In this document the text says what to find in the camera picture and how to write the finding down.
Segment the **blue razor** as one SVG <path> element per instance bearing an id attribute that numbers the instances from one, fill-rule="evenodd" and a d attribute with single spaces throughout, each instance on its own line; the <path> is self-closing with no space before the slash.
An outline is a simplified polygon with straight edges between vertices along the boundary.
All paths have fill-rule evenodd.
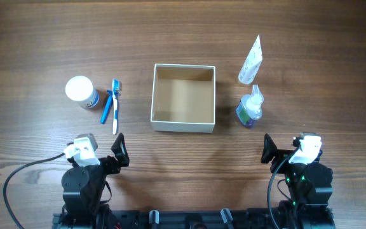
<path id="1" fill-rule="evenodd" d="M 104 106 L 104 110 L 100 119 L 100 123 L 104 124 L 106 122 L 106 119 L 109 115 L 109 110 L 112 106 L 112 95 L 113 95 L 113 91 L 112 90 L 108 90 L 106 91 L 107 93 L 107 100 L 105 102 L 105 106 Z"/>

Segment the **clear pump soap bottle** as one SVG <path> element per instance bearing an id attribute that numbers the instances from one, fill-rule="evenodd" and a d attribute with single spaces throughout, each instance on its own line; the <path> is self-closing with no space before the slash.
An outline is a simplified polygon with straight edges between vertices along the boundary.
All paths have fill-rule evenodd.
<path id="1" fill-rule="evenodd" d="M 264 96 L 258 85 L 252 86 L 252 93 L 244 95 L 236 107 L 236 114 L 240 123 L 246 127 L 251 128 L 256 121 L 262 118 L 262 103 Z"/>

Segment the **blue white toothbrush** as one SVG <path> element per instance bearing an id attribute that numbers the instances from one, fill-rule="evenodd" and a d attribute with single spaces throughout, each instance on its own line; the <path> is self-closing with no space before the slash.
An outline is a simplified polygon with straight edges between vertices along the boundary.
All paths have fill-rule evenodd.
<path id="1" fill-rule="evenodd" d="M 118 95 L 119 95 L 120 83 L 118 80 L 112 80 L 112 103 L 113 103 L 113 125 L 112 125 L 112 133 L 116 135 L 118 131 Z"/>

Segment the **white cotton swab jar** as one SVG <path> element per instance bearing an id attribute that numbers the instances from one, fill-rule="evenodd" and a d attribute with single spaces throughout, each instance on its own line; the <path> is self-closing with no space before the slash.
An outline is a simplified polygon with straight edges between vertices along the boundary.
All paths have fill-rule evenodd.
<path id="1" fill-rule="evenodd" d="M 86 76 L 71 78 L 65 86 L 65 93 L 70 100 L 76 102 L 83 109 L 93 108 L 100 99 L 97 89 Z"/>

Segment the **cardboard box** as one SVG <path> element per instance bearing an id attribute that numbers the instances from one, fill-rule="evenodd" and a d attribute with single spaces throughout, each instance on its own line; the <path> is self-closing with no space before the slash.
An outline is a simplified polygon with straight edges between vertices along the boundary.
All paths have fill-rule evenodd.
<path id="1" fill-rule="evenodd" d="M 216 67 L 155 64 L 153 130 L 211 133 L 215 127 Z"/>

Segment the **white lotion tube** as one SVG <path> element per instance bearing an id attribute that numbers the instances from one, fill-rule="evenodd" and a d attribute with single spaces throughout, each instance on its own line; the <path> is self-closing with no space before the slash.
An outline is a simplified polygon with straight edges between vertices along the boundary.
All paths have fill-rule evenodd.
<path id="1" fill-rule="evenodd" d="M 263 56 L 261 41 L 260 36 L 258 35 L 240 70 L 238 81 L 244 85 L 251 84 L 257 75 L 257 72 L 262 64 L 262 60 Z"/>

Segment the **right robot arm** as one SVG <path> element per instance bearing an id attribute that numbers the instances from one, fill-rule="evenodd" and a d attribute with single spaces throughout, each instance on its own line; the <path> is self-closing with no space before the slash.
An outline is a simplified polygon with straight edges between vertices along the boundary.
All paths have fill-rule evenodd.
<path id="1" fill-rule="evenodd" d="M 267 188 L 268 214 L 273 228 L 335 228 L 328 208 L 333 193 L 333 171 L 320 163 L 322 138 L 302 132 L 292 141 L 293 150 L 279 149 L 269 134 L 264 136 L 261 163 L 271 163 Z M 271 189 L 278 174 L 284 175 L 290 195 L 279 206 L 271 206 Z"/>

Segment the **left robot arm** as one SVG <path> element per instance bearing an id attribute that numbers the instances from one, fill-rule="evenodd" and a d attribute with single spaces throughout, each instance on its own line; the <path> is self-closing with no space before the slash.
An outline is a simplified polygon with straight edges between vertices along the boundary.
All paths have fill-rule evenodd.
<path id="1" fill-rule="evenodd" d="M 111 146 L 113 156 L 97 158 L 97 148 L 93 134 L 82 134 L 64 149 L 72 168 L 62 177 L 65 204 L 55 228 L 121 228 L 109 201 L 101 197 L 103 190 L 109 188 L 106 177 L 129 166 L 124 135 L 118 134 Z"/>

